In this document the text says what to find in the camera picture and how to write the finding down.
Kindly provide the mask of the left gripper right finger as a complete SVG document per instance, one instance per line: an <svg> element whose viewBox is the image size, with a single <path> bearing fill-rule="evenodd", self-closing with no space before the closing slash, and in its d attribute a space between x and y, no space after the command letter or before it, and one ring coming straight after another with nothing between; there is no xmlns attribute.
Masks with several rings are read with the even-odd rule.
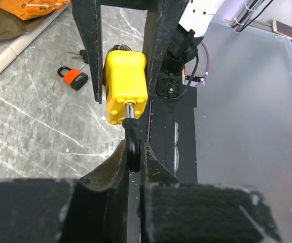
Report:
<svg viewBox="0 0 292 243"><path fill-rule="evenodd" d="M141 242L281 242L264 196L255 188L184 184L141 146Z"/></svg>

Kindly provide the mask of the black-headed keys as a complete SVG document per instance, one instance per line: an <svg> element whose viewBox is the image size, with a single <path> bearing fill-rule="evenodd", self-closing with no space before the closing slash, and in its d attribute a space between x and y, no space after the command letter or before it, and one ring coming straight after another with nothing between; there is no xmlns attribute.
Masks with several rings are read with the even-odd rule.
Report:
<svg viewBox="0 0 292 243"><path fill-rule="evenodd" d="M71 54L72 59L82 61L82 65L80 66L79 71L81 71L85 66L89 64L88 55L85 49L76 52L69 51L67 53Z"/></svg>

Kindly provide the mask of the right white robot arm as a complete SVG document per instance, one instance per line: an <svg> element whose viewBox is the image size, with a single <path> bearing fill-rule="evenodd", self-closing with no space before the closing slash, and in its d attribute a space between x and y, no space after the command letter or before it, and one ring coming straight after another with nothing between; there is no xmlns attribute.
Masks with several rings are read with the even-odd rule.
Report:
<svg viewBox="0 0 292 243"><path fill-rule="evenodd" d="M164 54L178 26L204 36L222 1L72 1L72 15L87 52L94 99L102 103L103 58L101 6L146 10L142 52L147 57L148 93L152 95Z"/></svg>

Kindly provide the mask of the yellow padlock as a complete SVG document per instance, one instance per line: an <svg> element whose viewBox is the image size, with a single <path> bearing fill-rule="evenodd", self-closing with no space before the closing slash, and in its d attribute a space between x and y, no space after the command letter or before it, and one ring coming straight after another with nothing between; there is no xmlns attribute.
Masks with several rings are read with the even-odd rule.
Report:
<svg viewBox="0 0 292 243"><path fill-rule="evenodd" d="M146 64L145 54L121 44L108 51L103 68L107 121L124 128L127 164L131 172L140 171L138 119L148 101Z"/></svg>

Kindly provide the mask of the orange padlock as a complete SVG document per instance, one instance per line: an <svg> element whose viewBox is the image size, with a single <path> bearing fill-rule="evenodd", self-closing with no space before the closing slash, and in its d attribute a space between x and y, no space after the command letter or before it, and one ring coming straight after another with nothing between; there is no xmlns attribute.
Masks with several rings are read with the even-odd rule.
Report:
<svg viewBox="0 0 292 243"><path fill-rule="evenodd" d="M57 74L75 91L81 89L89 78L84 72L81 72L78 69L69 68L67 66L59 67Z"/></svg>

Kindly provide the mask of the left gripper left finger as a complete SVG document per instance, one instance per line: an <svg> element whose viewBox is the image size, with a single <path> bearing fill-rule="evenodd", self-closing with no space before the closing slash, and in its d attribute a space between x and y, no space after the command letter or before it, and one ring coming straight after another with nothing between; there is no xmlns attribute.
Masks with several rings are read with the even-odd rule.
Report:
<svg viewBox="0 0 292 243"><path fill-rule="evenodd" d="M0 179L0 242L126 242L125 142L80 179Z"/></svg>

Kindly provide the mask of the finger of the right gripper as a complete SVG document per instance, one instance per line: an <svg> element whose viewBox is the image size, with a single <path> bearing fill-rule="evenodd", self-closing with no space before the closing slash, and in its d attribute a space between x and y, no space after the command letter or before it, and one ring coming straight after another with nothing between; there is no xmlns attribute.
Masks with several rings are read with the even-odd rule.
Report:
<svg viewBox="0 0 292 243"><path fill-rule="evenodd" d="M142 52L147 57L145 74L148 95L152 97L156 92L156 83L167 47L188 1L151 0L146 3L148 8Z"/></svg>
<svg viewBox="0 0 292 243"><path fill-rule="evenodd" d="M94 99L102 103L103 60L101 1L74 0L72 15L87 53Z"/></svg>

